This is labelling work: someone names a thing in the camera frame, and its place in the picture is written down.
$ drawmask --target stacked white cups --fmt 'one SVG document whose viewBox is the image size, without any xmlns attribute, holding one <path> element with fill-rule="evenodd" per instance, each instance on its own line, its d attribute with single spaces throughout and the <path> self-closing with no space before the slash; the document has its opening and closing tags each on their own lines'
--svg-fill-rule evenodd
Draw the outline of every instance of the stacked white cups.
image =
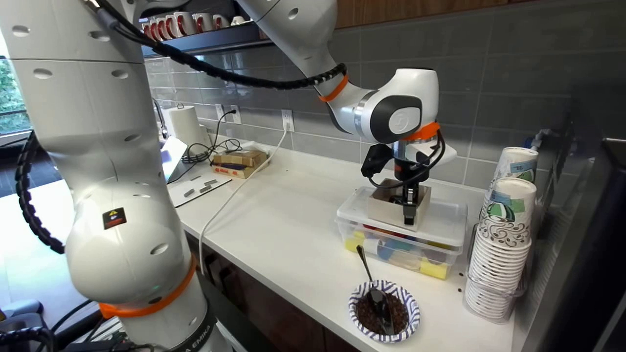
<svg viewBox="0 0 626 352">
<path fill-rule="evenodd" d="M 535 151 L 504 149 L 474 227 L 463 301 L 490 321 L 506 321 L 521 291 L 519 278 L 531 246 L 533 172 Z"/>
</svg>

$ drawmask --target white countertop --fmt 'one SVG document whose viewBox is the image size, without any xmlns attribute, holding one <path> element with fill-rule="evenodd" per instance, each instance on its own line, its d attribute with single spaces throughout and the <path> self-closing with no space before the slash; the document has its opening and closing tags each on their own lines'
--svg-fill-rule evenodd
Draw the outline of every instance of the white countertop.
<svg viewBox="0 0 626 352">
<path fill-rule="evenodd" d="M 185 231 L 197 237 L 238 182 L 179 207 Z M 431 197 L 467 203 L 469 219 L 474 219 L 482 192 L 445 182 L 427 184 Z M 457 291 L 463 287 L 457 272 L 439 282 L 369 260 L 375 278 L 400 284 L 412 293 L 422 321 L 402 344 L 373 342 L 353 327 L 345 301 L 365 280 L 365 272 L 334 233 L 334 211 L 355 186 L 363 186 L 357 164 L 279 151 L 234 196 L 203 241 L 357 350 L 510 350 L 512 321 L 496 325 L 469 313 Z"/>
</svg>

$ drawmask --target wall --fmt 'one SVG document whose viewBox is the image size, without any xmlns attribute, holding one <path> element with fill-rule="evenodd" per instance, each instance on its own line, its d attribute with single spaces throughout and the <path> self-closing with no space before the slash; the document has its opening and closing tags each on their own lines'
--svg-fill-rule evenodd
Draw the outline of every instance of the wall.
<svg viewBox="0 0 626 352">
<path fill-rule="evenodd" d="M 498 151 L 555 125 L 572 86 L 626 82 L 626 2 L 535 0 L 527 4 L 341 29 L 330 51 L 353 84 L 375 88 L 398 66 L 427 66 L 439 74 L 439 121 L 459 156 L 433 178 L 486 188 Z M 265 78 L 296 78 L 275 49 L 210 53 L 204 61 Z M 312 90 L 249 90 L 150 59 L 154 98 L 163 106 L 193 104 L 214 119 L 210 104 L 236 104 L 234 137 L 275 143 L 279 109 L 292 109 L 294 135 L 285 147 L 359 162 L 367 145 L 334 129 Z"/>
</svg>

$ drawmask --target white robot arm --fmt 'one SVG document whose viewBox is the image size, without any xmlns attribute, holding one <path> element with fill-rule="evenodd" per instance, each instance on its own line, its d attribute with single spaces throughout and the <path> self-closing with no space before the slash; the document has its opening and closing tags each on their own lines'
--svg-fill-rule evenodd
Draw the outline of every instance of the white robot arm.
<svg viewBox="0 0 626 352">
<path fill-rule="evenodd" d="M 326 51 L 334 0 L 238 2 L 306 76 L 334 66 Z M 30 125 L 71 190 L 75 219 L 66 241 L 71 284 L 103 313 L 116 315 L 138 344 L 222 350 L 161 182 L 138 45 L 109 31 L 109 18 L 101 23 L 103 4 L 136 23 L 144 10 L 185 0 L 0 4 L 0 27 Z M 431 70 L 396 70 L 379 90 L 334 76 L 316 90 L 339 129 L 379 143 L 431 123 L 437 106 Z"/>
</svg>

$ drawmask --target clear plastic bin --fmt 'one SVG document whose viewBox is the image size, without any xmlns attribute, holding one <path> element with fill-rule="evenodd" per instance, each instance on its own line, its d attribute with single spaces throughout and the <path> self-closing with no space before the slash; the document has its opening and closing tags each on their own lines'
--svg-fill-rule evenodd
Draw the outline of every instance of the clear plastic bin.
<svg viewBox="0 0 626 352">
<path fill-rule="evenodd" d="M 422 221 L 422 229 L 429 231 L 406 233 L 377 221 L 367 221 L 361 213 L 365 196 L 363 190 L 357 190 L 336 211 L 336 231 L 345 250 L 355 252 L 355 246 L 361 244 L 367 256 L 445 280 L 449 268 L 463 252 L 467 227 L 465 205 L 431 201 Z"/>
</svg>

